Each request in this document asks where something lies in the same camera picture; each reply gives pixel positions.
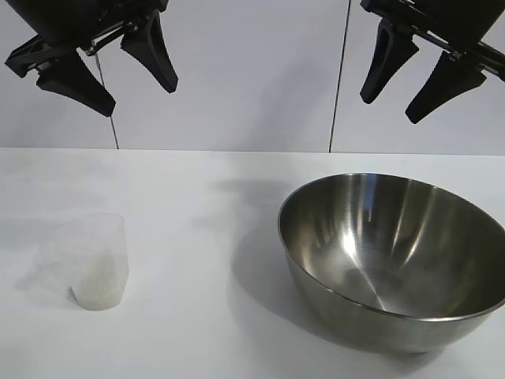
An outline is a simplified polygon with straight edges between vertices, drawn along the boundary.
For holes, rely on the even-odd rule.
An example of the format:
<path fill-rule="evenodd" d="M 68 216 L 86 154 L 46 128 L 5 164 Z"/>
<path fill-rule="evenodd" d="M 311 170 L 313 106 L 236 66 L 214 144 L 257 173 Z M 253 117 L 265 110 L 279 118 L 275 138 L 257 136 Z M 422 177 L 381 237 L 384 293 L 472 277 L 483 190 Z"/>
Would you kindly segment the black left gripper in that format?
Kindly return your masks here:
<path fill-rule="evenodd" d="M 8 1 L 7 4 L 36 32 L 14 49 L 6 65 L 24 76 L 55 56 L 87 49 L 91 41 L 134 21 L 124 34 L 121 49 L 135 58 L 169 93 L 178 86 L 163 39 L 157 1 Z M 38 68 L 36 85 L 68 97 L 110 117 L 116 102 L 74 51 Z"/>

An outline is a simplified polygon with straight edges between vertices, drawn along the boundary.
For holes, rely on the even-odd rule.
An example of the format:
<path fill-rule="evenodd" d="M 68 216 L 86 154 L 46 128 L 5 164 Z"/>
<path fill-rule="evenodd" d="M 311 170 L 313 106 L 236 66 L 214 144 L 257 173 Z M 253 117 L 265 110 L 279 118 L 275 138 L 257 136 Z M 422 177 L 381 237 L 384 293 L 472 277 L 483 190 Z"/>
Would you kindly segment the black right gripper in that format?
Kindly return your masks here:
<path fill-rule="evenodd" d="M 406 108 L 417 124 L 446 102 L 484 83 L 482 66 L 504 79 L 504 53 L 482 41 L 504 12 L 503 1 L 362 1 L 361 7 L 382 17 L 372 62 L 360 91 L 372 103 L 389 80 L 419 47 L 413 34 L 451 53 L 443 52 L 428 80 Z"/>

